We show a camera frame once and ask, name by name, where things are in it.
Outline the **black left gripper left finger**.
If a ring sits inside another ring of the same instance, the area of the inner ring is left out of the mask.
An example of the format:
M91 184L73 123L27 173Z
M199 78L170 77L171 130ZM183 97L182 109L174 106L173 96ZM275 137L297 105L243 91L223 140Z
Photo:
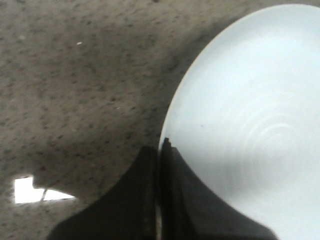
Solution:
M99 200L60 222L49 240L156 239L157 151L140 149L120 180Z

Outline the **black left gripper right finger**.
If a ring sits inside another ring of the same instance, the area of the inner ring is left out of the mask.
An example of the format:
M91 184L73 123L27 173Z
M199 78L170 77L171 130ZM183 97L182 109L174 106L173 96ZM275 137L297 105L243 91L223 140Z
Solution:
M213 193L168 138L160 148L159 190L164 240L277 239Z

